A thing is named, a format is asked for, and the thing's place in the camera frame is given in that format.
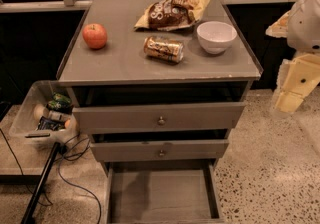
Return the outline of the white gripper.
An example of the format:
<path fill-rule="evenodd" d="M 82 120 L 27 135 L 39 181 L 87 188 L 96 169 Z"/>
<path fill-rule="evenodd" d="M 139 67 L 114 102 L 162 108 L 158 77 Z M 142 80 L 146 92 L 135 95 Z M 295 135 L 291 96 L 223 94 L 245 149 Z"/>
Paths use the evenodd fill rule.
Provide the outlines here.
<path fill-rule="evenodd" d="M 320 52 L 320 0 L 297 0 L 265 33 L 286 38 L 291 48 Z M 280 65 L 274 108 L 294 113 L 320 83 L 320 56 L 304 53 Z"/>

